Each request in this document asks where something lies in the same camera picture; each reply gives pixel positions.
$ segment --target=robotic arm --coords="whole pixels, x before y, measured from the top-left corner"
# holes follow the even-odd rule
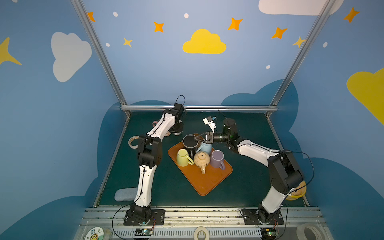
[[[261,224],[273,221],[285,198],[304,180],[304,174],[289,150],[270,149],[240,137],[233,119],[223,121],[223,132],[206,132],[195,139],[208,144],[224,142],[235,153],[253,158],[269,168],[271,188],[257,212]]]
[[[161,119],[151,131],[139,136],[137,147],[140,168],[139,186],[135,201],[127,213],[127,217],[135,223],[146,225],[149,222],[153,176],[163,155],[161,141],[167,132],[179,135],[183,131],[183,122],[180,121],[183,111],[184,106],[175,103],[173,108],[163,112]]]

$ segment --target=yellow-green mug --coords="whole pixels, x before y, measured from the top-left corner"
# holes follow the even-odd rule
[[[189,157],[187,150],[185,150],[184,148],[180,149],[177,152],[176,160],[177,160],[177,164],[180,167],[185,167],[188,164],[190,165],[194,164],[193,160]]]

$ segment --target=purple mug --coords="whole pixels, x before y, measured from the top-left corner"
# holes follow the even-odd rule
[[[211,161],[209,162],[212,167],[225,169],[224,165],[224,153],[220,150],[215,150],[211,153]]]

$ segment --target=light blue mug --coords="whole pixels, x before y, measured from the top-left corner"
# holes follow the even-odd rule
[[[211,154],[212,152],[212,144],[207,144],[207,143],[200,143],[200,147],[196,150],[196,152],[198,151],[203,151],[203,152],[206,152],[208,154]]]

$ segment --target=yellow cloud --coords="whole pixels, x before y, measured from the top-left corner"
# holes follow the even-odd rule
[[[347,88],[384,124],[384,68],[376,73],[358,72],[347,81]]]
[[[227,46],[221,42],[219,35],[210,33],[207,29],[199,29],[193,33],[191,40],[183,45],[186,53],[223,53]]]

